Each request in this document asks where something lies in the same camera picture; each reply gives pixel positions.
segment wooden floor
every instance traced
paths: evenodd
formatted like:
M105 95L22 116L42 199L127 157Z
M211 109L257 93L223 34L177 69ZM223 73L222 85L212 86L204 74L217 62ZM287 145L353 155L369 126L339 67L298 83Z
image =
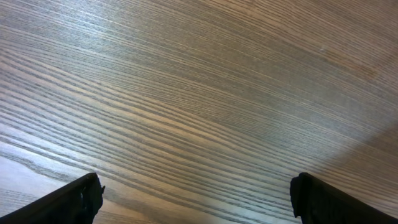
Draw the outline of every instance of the wooden floor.
M300 223L309 172L398 217L396 0L1 0L0 215Z

